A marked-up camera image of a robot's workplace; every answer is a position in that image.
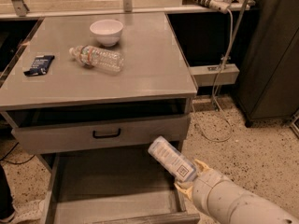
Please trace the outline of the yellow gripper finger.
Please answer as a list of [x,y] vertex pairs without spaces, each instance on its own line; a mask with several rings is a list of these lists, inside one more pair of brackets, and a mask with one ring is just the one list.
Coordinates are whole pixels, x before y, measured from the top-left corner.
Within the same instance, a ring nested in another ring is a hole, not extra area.
[[182,193],[188,200],[192,201],[192,182],[178,182],[174,183],[176,189]]
[[201,175],[202,173],[206,173],[207,171],[210,170],[210,167],[203,161],[199,161],[195,159],[193,163],[196,166],[198,175]]

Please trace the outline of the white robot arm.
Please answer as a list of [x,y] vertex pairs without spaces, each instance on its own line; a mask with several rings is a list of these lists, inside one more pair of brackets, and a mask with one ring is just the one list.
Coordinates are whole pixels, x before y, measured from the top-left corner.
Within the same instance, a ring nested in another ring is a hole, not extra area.
[[195,160],[193,182],[176,188],[194,207],[220,224],[299,224],[299,219],[278,205],[241,188],[223,173]]

